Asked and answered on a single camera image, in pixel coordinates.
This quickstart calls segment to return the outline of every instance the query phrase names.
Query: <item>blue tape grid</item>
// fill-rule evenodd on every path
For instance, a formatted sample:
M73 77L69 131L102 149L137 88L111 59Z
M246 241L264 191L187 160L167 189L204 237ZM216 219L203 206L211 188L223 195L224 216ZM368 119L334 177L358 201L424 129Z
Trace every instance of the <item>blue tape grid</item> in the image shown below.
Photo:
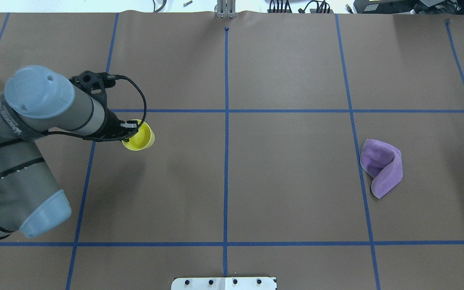
M10 13L6 14L5 20L0 30L0 42L3 33L7 26ZM110 69L112 59L112 51L114 49L114 41L116 38L116 30L118 27L119 13L116 13L114 19L114 29L110 42L109 54L107 59L106 71ZM225 27L225 109L224 110L186 110L186 109L153 109L149 112L172 112L172 113L224 113L225 114L225 165L224 165L224 202L223 202L223 242L79 242L81 230L81 222L83 218L83 209L85 207L85 199L89 186L89 179L94 159L94 150L96 143L92 143L89 162L87 165L87 174L85 176L85 185L83 187L83 195L79 210L79 219L76 226L74 242L0 242L0 247L72 247L72 255L70 259L70 267L66 281L66 290L70 289L70 282L73 275L74 263L76 259L76 251L78 247L223 247L223 275L227 275L227 249L228 247L316 247L316 246L370 246L372 253L372 263L374 268L375 283L377 290L380 290L379 271L377 268L377 259L375 254L375 246L402 246L402 245L439 245L439 244L464 244L464 240L402 240L402 241L376 241L373 238L372 226L370 221L370 211L367 202L367 194L363 177L363 170L358 164L359 180L361 191L363 194L363 204L365 206L365 215L368 229L369 241L346 241L346 242L229 242L228 241L228 140L229 140L229 117L230 113L348 113L350 115L350 123L352 125L352 134L354 139L354 147L356 156L359 159L359 145L357 143L357 131L354 120L354 113L440 113L440 114L464 114L464 110L356 110L352 107L350 98L350 87L348 85L348 74L346 71L346 62L341 40L341 30L338 15L335 15L336 29L338 35L339 51L341 55L341 64L343 68L343 77L345 82L346 97L348 99L348 110L331 109L331 110L231 110L228 98L228 33L229 28ZM454 41L450 30L450 21L445 23L447 35L451 45L454 60L456 62L462 83L464 86L464 73L459 62ZM139 109L115 109L114 112L142 112Z

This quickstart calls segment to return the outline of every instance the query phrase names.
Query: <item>yellow cup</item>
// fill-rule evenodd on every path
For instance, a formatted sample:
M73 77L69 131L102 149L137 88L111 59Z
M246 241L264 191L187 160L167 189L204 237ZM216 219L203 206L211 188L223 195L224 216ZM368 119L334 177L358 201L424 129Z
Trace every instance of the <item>yellow cup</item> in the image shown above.
M131 151L139 151L151 147L155 142L155 134L148 126L147 123L142 123L139 127L139 131L128 139L128 142L121 141L125 147Z

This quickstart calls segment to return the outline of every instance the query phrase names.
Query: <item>wire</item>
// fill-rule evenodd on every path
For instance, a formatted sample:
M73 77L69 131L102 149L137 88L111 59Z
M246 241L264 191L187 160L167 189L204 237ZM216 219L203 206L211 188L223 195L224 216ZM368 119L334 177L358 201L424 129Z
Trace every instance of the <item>wire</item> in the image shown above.
M311 0L311 1L309 1L307 3L307 5L304 7L304 9L302 9L302 8L298 9L298 12L299 13L305 13L305 10L307 10L307 7L309 6L309 4L311 4L313 2L316 3L316 13L326 13L325 11L322 12L322 9L328 9L327 13L330 13L330 5L327 2L325 2L325 0L323 0L323 1Z
M289 13L293 13L293 11L291 11L291 5L289 5L289 0L286 0L286 6L284 7L284 13L288 11L288 8L289 8Z
M166 2L168 0L162 0L162 5L160 5L159 9L154 10L153 12L160 12L162 9L164 9L164 6L166 6Z
M83 140L89 140L89 141L94 141L94 142L121 141L121 140L130 138L131 136L134 136L134 134L136 134L138 132L139 127L142 125L142 123L144 123L144 120L146 119L146 111L147 111L146 97L144 97L144 94L142 93L142 90L129 77L126 77L124 75L116 74L116 79L125 79L125 80L127 80L129 83L131 83L134 86L134 88L136 88L136 90L139 92L139 94L141 94L142 102L143 102L143 105L144 105L144 110L143 110L143 113L142 113L142 119L141 119L140 123L137 125L136 130L130 132L129 134L126 134L125 136L121 136L121 137L117 137L117 138L94 138L94 137L83 136L83 135L78 135L78 134L74 134L74 133L71 133L71 132L63 132L63 131L49 131L49 132L44 132L43 134L45 136L48 136L48 135L66 135L66 136L81 138Z
M452 9L453 9L453 11L450 12L449 9L446 9L446 8L445 8L445 13L451 13L451 14L452 14L452 13L455 13L456 11L458 11L458 6L457 6L457 4L454 4L453 2L451 2L451 1L449 1L449 0L445 1L445 3L446 3L447 5L449 5L450 7L452 7Z
M352 11L352 8L350 8L350 5L346 4L345 8L346 8L346 11L348 11L348 13L354 14L354 11Z

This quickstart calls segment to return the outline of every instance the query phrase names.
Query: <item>purple cloth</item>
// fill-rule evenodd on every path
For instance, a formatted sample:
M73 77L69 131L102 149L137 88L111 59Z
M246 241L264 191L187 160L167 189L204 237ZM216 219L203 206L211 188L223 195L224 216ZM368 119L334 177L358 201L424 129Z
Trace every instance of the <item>purple cloth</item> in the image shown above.
M359 163L373 177L371 188L377 198L383 197L402 180L402 154L388 143L367 139Z

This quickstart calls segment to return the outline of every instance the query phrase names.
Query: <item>metal bracket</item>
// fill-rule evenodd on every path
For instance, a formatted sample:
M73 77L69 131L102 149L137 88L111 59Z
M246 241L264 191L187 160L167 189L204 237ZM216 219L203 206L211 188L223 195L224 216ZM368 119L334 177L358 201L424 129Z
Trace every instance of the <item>metal bracket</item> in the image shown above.
M171 290L277 290L275 277L177 278Z
M218 18L236 18L236 0L217 0L216 16Z

